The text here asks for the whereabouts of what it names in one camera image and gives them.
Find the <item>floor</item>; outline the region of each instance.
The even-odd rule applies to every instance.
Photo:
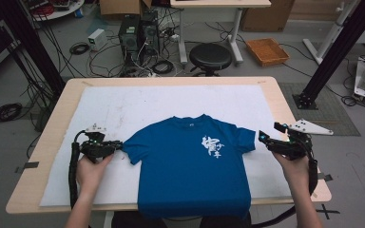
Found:
[[[106,34],[116,35],[119,29],[119,22],[103,20],[95,8],[86,8],[85,17],[74,18],[72,15],[49,22],[52,32],[62,48],[64,55],[69,58],[68,49],[78,42],[87,42],[87,37],[95,29],[105,29]],[[216,23],[208,24],[217,27]],[[310,56],[302,44],[303,38],[310,39],[316,46],[322,42],[329,31],[331,22],[310,22],[310,21],[289,21],[284,32],[243,32],[240,35],[244,40],[274,38],[289,53],[290,59],[287,66],[277,65],[261,67],[246,50],[244,43],[239,43],[239,49],[243,55],[244,63],[239,66],[230,66],[219,72],[222,76],[273,76],[278,82],[284,83],[308,83],[310,76],[314,74],[318,65],[315,61],[309,60]],[[187,40],[195,42],[220,41],[222,34],[219,31],[208,27],[205,23],[187,24]],[[231,29],[232,24],[223,23],[225,29]],[[48,40],[47,36],[39,29],[42,42],[51,56],[54,64],[58,66],[58,55],[56,48]],[[123,56],[120,47],[116,46],[118,40],[113,39],[113,46],[98,55],[94,59],[95,73],[107,74],[106,68],[119,65]],[[352,95],[352,90],[347,87],[354,86],[355,68],[357,57],[365,55],[365,33],[338,67],[328,85],[338,94],[343,96]],[[195,46],[195,43],[187,43],[188,50]],[[174,62],[175,71],[162,76],[190,76],[189,70],[192,65],[188,64],[185,69],[178,64],[179,57],[176,55],[177,45],[171,43],[168,47],[170,60]],[[70,58],[71,64],[85,77],[91,76],[86,68],[88,54],[74,55]],[[61,76],[64,79],[81,77],[76,70],[72,72],[65,68]],[[27,105],[29,97],[25,95],[27,81],[11,58],[6,59],[0,65],[0,106],[11,103]],[[347,106],[342,104],[349,117],[360,132],[360,137],[339,137],[339,136],[314,136],[313,144],[316,158],[319,161],[319,168],[325,174],[331,174],[333,179],[328,182],[332,192],[332,200],[324,203],[327,210],[338,211],[340,214],[319,214],[326,227],[365,227],[365,107]],[[10,199],[16,183],[21,174],[18,167],[22,167],[28,160],[27,153],[32,153],[33,141],[40,133],[34,130],[29,118],[9,123],[0,123],[0,227],[62,227],[68,214],[46,214],[46,215],[9,215],[6,204]],[[288,205],[280,206],[253,206],[251,214],[254,223],[274,218],[286,210]],[[316,209],[322,209],[321,204],[316,204]],[[91,226],[103,227],[105,213],[94,212]],[[172,227],[198,227],[199,220],[190,221],[167,221]],[[291,217],[275,227],[295,227],[296,219]]]

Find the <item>carpet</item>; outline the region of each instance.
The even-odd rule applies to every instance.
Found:
[[[304,119],[313,124],[334,131],[335,136],[360,136],[357,128],[349,118],[338,98],[328,88],[324,87],[316,98],[318,110],[298,109],[292,95],[298,95],[306,84],[279,83],[295,119]]]

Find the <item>hand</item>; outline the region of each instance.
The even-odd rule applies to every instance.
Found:
[[[104,160],[93,163],[86,156],[83,156],[78,161],[78,169],[76,172],[76,180],[81,185],[81,194],[87,194],[94,197],[103,175],[106,170],[106,166],[109,164],[113,157],[113,154],[106,157]]]
[[[273,154],[275,159],[277,159],[282,166],[284,177],[289,183],[291,190],[294,190],[293,188],[308,189],[308,158],[305,156],[301,159],[290,161],[280,154]]]

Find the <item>wooden table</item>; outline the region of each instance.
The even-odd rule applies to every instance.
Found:
[[[275,121],[294,123],[277,81],[272,77],[177,77],[177,78],[114,78],[72,79],[67,82],[47,126],[37,143],[29,162],[39,162],[36,168],[27,168],[17,183],[7,205],[10,214],[68,212],[69,206],[41,207],[50,168],[62,144],[81,95],[88,86],[196,86],[196,85],[259,85],[269,104]],[[324,180],[318,182],[312,201],[328,201],[331,193]],[[292,203],[291,199],[253,199],[252,204]],[[95,205],[94,210],[136,210],[137,204]]]
[[[180,10],[180,39],[179,51],[180,61],[183,65],[188,63],[185,50],[185,29],[186,22],[234,22],[234,28],[228,36],[228,43],[233,52],[236,64],[243,63],[239,48],[236,43],[239,31],[240,19],[243,8],[265,8],[270,7],[269,0],[201,0],[201,1],[170,1],[171,7]]]

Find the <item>cardboard box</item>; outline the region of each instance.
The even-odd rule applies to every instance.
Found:
[[[271,7],[248,9],[241,18],[243,31],[283,31],[295,0],[270,0]]]
[[[120,20],[125,14],[143,14],[152,0],[100,0],[100,11],[106,19]]]
[[[289,19],[336,21],[340,15],[336,8],[340,7],[341,2],[343,0],[296,0]]]

